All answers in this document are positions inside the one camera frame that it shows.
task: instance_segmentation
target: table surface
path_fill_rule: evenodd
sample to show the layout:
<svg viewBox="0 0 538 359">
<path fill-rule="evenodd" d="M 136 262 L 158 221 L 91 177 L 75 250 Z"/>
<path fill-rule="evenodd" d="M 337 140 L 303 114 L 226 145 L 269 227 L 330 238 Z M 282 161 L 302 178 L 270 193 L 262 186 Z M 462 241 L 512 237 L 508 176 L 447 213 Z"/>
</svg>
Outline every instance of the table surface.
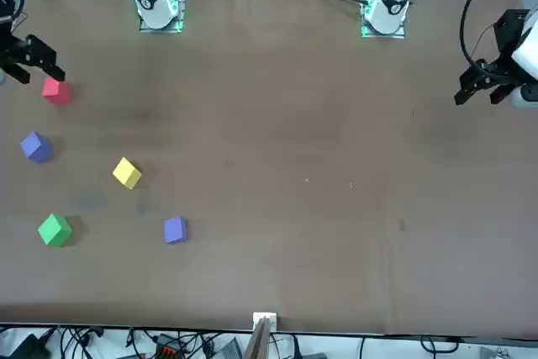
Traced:
<svg viewBox="0 0 538 359">
<path fill-rule="evenodd" d="M 413 2 L 380 40 L 340 0 L 187 0 L 179 35 L 140 34 L 130 0 L 28 0 L 18 33 L 74 100 L 37 70 L 0 92 L 3 320 L 538 336 L 538 112 L 455 107 L 465 0 Z M 475 0 L 469 48 L 519 4 Z M 53 161 L 24 159 L 31 130 Z M 69 246 L 39 238 L 51 212 Z M 166 245 L 178 215 L 190 240 Z"/>
</svg>

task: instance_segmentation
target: foam block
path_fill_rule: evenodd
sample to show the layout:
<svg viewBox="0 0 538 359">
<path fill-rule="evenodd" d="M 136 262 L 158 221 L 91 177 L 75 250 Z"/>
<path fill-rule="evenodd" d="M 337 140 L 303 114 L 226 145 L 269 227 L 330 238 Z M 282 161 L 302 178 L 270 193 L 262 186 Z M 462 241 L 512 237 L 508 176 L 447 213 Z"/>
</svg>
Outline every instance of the foam block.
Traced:
<svg viewBox="0 0 538 359">
<path fill-rule="evenodd" d="M 30 132 L 20 142 L 20 147 L 26 158 L 36 163 L 44 163 L 52 157 L 52 145 L 49 140 L 35 131 Z"/>
<path fill-rule="evenodd" d="M 128 189 L 133 189 L 142 177 L 142 173 L 125 157 L 122 157 L 112 174 Z"/>
<path fill-rule="evenodd" d="M 46 245 L 61 247 L 69 239 L 73 229 L 66 218 L 59 214 L 51 214 L 37 231 Z"/>
<path fill-rule="evenodd" d="M 68 104 L 71 102 L 71 88 L 66 82 L 58 82 L 47 77 L 43 84 L 43 97 L 53 104 Z"/>
<path fill-rule="evenodd" d="M 182 217 L 172 218 L 164 221 L 165 242 L 176 244 L 187 241 L 187 220 Z"/>
</svg>

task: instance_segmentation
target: metal bracket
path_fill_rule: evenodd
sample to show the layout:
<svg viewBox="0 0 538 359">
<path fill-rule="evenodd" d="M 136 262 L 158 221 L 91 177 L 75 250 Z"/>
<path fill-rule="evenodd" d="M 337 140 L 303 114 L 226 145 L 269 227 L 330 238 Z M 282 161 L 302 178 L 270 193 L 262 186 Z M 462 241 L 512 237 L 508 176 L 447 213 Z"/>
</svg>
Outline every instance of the metal bracket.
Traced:
<svg viewBox="0 0 538 359">
<path fill-rule="evenodd" d="M 254 330 L 243 359 L 266 359 L 269 337 L 277 330 L 277 313 L 253 313 L 252 323 Z"/>
<path fill-rule="evenodd" d="M 269 325 L 271 326 L 271 332 L 277 332 L 277 313 L 257 312 L 252 313 L 252 329 L 254 330 L 260 320 L 269 319 Z"/>
</svg>

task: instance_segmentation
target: green cube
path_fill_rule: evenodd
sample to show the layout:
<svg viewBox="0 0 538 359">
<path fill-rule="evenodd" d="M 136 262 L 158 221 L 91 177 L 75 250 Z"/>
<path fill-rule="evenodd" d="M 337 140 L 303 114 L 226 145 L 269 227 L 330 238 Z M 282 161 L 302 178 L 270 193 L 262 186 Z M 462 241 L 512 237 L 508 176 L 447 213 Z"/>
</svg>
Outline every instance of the green cube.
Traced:
<svg viewBox="0 0 538 359">
<path fill-rule="evenodd" d="M 46 245 L 61 247 L 69 239 L 73 229 L 66 218 L 59 214 L 51 214 L 37 231 Z"/>
</svg>

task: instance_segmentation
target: red block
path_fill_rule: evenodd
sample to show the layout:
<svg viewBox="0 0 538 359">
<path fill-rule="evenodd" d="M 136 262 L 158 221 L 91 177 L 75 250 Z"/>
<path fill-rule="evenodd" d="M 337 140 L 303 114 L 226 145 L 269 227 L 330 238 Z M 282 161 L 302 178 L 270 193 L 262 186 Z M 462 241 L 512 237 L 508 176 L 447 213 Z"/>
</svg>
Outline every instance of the red block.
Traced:
<svg viewBox="0 0 538 359">
<path fill-rule="evenodd" d="M 71 88 L 66 82 L 57 82 L 51 77 L 45 79 L 43 97 L 53 104 L 68 104 L 71 102 Z"/>
</svg>

